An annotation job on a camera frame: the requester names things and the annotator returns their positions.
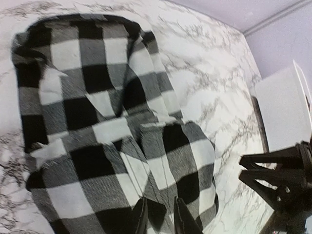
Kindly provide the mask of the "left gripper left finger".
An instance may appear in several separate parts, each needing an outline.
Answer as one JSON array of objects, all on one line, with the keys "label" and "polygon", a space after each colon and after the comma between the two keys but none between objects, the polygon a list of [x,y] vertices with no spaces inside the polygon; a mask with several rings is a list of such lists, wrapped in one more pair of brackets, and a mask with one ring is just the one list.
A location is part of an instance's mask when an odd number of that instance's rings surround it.
[{"label": "left gripper left finger", "polygon": [[145,197],[141,198],[132,210],[130,226],[131,234],[146,234],[148,224],[148,204]]}]

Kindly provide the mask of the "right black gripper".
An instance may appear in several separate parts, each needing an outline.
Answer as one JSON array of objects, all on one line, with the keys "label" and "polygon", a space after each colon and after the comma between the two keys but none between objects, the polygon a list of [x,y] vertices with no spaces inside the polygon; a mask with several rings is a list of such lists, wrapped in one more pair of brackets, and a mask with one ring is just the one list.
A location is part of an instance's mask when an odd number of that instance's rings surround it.
[{"label": "right black gripper", "polygon": [[[257,163],[276,163],[276,170]],[[268,153],[243,155],[239,179],[274,209],[269,234],[305,234],[312,215],[312,146],[302,141]]]}]

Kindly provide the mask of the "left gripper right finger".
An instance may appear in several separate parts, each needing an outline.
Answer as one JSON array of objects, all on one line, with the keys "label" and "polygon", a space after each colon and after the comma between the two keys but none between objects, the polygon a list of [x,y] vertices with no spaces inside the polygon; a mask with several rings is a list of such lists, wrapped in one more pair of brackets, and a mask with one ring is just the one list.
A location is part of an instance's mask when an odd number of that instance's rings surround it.
[{"label": "left gripper right finger", "polygon": [[202,234],[184,200],[179,197],[175,197],[174,226],[175,234]]}]

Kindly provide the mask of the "black white plaid shirt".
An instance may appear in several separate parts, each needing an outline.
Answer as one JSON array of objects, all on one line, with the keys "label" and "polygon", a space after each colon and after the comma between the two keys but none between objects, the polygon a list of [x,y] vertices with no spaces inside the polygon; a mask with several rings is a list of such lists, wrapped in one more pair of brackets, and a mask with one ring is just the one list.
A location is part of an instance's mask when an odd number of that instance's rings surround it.
[{"label": "black white plaid shirt", "polygon": [[204,233],[218,211],[215,147],[183,118],[148,26],[55,16],[12,42],[26,189],[56,234],[174,234],[175,197]]}]

